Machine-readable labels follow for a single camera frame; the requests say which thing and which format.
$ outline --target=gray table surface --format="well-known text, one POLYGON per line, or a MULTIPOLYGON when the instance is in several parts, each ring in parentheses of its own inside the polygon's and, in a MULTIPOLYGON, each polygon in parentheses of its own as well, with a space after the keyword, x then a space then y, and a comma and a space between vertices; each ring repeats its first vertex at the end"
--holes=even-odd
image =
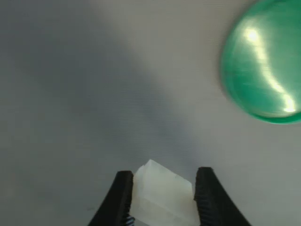
POLYGON ((251 3, 2 1, 0 225, 85 226, 150 158, 192 183, 214 167, 254 226, 300 225, 301 125, 251 118, 219 83, 251 3))

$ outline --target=green round object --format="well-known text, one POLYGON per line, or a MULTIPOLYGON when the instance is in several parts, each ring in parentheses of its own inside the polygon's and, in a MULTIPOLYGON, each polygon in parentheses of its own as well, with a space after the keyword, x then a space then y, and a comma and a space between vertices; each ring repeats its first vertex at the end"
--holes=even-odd
POLYGON ((301 120, 301 0, 263 0, 231 31, 222 83, 252 116, 271 123, 301 120))

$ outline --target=white plastic block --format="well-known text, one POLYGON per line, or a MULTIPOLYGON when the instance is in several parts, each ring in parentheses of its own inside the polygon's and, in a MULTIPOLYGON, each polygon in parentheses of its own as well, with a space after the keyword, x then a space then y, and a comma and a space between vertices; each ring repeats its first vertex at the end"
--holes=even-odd
POLYGON ((199 226, 192 184, 153 160, 134 175, 130 214, 149 226, 199 226))

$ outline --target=green plastic lid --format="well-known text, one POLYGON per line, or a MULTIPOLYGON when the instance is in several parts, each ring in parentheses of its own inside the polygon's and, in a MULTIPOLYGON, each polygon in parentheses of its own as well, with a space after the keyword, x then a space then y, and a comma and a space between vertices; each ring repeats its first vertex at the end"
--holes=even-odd
POLYGON ((301 0, 263 0, 235 25, 222 54, 222 83, 252 116, 301 120, 301 0))

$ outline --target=green dome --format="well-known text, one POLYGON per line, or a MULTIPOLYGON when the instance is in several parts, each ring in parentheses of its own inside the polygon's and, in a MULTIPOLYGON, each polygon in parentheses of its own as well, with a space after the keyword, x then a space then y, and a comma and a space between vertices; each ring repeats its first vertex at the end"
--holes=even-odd
POLYGON ((222 83, 252 116, 301 119, 301 0, 263 0, 235 25, 222 54, 222 83))

